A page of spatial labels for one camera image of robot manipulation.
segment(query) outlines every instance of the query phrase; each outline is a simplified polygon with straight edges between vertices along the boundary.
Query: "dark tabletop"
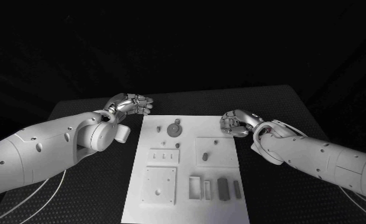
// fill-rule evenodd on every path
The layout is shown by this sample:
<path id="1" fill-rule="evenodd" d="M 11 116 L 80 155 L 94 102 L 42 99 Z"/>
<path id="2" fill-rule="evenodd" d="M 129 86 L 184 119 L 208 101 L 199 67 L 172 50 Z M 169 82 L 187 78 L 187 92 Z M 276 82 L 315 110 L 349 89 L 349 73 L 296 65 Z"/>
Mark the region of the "dark tabletop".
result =
<path id="1" fill-rule="evenodd" d="M 234 109 L 246 109 L 264 120 L 277 119 L 310 137 L 332 141 L 287 85 L 148 96 L 155 99 L 152 115 L 223 116 Z M 50 120 L 103 109 L 109 99 L 110 97 L 60 102 Z M 57 196 L 28 224 L 122 222 L 142 122 L 143 115 L 130 115 L 123 121 L 132 128 L 127 143 L 114 141 L 104 152 L 86 158 L 68 169 Z M 366 214 L 336 185 L 293 169 L 286 163 L 280 166 L 272 164 L 251 150 L 251 135 L 235 138 L 235 142 L 251 224 L 366 223 Z M 58 188 L 61 178 L 63 173 L 50 179 L 34 198 L 0 219 L 0 223 L 21 223 L 38 211 Z M 41 184 L 8 192 L 0 215 L 32 194 Z M 359 199 L 358 203 L 366 208 L 366 202 Z"/>

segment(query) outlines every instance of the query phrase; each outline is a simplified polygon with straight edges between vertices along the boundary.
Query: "table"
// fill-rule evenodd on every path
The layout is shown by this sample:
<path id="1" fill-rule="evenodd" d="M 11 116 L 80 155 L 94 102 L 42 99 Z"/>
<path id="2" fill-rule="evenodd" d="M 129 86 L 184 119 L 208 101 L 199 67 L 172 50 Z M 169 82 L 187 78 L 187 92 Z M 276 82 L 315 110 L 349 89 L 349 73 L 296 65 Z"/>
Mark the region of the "table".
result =
<path id="1" fill-rule="evenodd" d="M 310 137 L 329 141 L 289 85 L 146 95 L 155 99 L 155 115 L 221 116 L 234 109 L 246 109 L 264 120 L 277 119 Z M 109 99 L 60 102 L 50 120 L 101 109 Z M 104 152 L 86 158 L 68 169 L 54 200 L 28 224 L 122 222 L 142 121 L 143 116 L 129 116 L 123 121 L 132 128 L 127 143 L 114 141 Z M 251 137 L 235 138 L 235 142 L 251 224 L 366 223 L 366 214 L 336 185 L 293 169 L 286 163 L 277 166 L 267 162 L 251 150 Z M 57 190 L 61 178 L 63 173 L 50 179 L 35 197 L 0 223 L 21 223 L 38 211 Z M 32 184 L 8 192 L 0 214 L 40 186 L 41 183 Z"/>

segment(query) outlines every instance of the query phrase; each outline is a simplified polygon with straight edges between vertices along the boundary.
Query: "small rectangular slot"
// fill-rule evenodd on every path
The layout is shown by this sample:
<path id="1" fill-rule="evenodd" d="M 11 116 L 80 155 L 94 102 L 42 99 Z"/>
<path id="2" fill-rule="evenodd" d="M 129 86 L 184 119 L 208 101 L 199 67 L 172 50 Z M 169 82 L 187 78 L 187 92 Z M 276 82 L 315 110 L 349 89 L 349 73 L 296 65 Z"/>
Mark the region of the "small rectangular slot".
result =
<path id="1" fill-rule="evenodd" d="M 189 199 L 201 200 L 201 178 L 189 177 Z"/>
<path id="2" fill-rule="evenodd" d="M 211 182 L 210 182 L 210 181 L 205 181 L 205 182 L 204 182 L 204 186 L 205 186 L 205 200 L 211 200 L 211 199 L 212 199 Z"/>

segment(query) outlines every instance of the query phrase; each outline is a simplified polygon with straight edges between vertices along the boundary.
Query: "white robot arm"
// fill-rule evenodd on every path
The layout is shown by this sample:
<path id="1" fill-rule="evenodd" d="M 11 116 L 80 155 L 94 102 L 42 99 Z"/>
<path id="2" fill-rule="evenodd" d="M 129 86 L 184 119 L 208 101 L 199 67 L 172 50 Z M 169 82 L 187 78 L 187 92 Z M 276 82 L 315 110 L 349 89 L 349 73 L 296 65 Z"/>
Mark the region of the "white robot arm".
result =
<path id="1" fill-rule="evenodd" d="M 126 143 L 130 128 L 119 123 L 129 114 L 149 115 L 152 98 L 116 95 L 104 110 L 32 125 L 0 141 L 0 193 L 47 180 L 113 140 Z"/>
<path id="2" fill-rule="evenodd" d="M 246 110 L 228 112 L 221 129 L 235 137 L 254 133 L 253 150 L 272 163 L 283 162 L 319 179 L 366 195 L 366 153 L 338 144 L 299 136 L 286 124 L 266 122 Z"/>

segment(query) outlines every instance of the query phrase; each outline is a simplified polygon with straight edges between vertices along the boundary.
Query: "cable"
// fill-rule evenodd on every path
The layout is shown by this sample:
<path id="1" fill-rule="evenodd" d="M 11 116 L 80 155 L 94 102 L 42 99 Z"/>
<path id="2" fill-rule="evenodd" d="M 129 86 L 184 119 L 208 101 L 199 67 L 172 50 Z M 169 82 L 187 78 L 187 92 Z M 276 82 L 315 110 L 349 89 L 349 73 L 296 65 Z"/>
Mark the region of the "cable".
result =
<path id="1" fill-rule="evenodd" d="M 292 125 L 289 125 L 287 123 L 284 123 L 284 122 L 282 122 L 282 121 L 279 121 L 279 120 L 274 120 L 273 121 L 274 123 L 277 123 L 279 125 L 286 125 L 286 126 L 289 126 L 293 130 L 296 130 L 303 136 L 306 136 L 308 137 L 308 135 L 300 131 L 300 130 L 297 130 Z M 342 189 L 342 191 L 344 191 L 344 193 L 346 194 L 346 196 L 349 197 L 349 199 L 352 200 L 352 202 L 357 204 L 357 206 L 361 208 L 361 210 L 366 213 L 366 210 L 362 208 L 362 206 L 355 202 L 355 200 L 351 198 L 351 196 L 349 196 L 349 194 L 346 193 L 346 191 L 344 190 L 344 188 L 341 187 L 341 189 Z M 358 197 L 362 199 L 362 200 L 365 200 L 366 201 L 366 199 L 358 194 L 358 193 L 355 193 L 357 195 L 358 195 Z"/>
<path id="2" fill-rule="evenodd" d="M 42 210 L 42 209 L 47 207 L 47 205 L 50 204 L 50 202 L 51 202 L 54 196 L 55 196 L 57 193 L 58 193 L 60 187 L 61 187 L 61 185 L 63 185 L 64 178 L 65 178 L 65 174 L 67 174 L 67 170 L 64 171 L 64 176 L 63 176 L 63 179 L 61 179 L 61 182 L 60 182 L 58 189 L 57 189 L 57 191 L 55 191 L 52 197 L 50 198 L 48 202 L 47 202 L 45 205 L 41 207 L 40 211 L 38 211 L 24 222 L 21 222 L 19 224 L 24 224 L 31 218 L 34 218 L 34 216 L 41 212 L 41 210 Z"/>
<path id="3" fill-rule="evenodd" d="M 48 180 L 44 182 L 44 184 L 38 187 L 37 191 L 31 194 L 31 196 L 0 216 L 0 219 L 6 217 L 29 200 L 31 197 L 37 194 L 37 192 L 41 190 L 44 185 L 47 184 Z"/>
<path id="4" fill-rule="evenodd" d="M 349 194 L 346 193 L 346 191 L 344 190 L 344 188 L 341 187 L 344 193 L 346 194 L 346 196 L 349 197 L 349 199 L 354 201 L 354 203 L 357 204 L 357 206 L 361 208 L 361 210 L 366 213 L 366 210 L 361 207 L 361 205 L 355 202 L 355 200 L 351 198 Z"/>

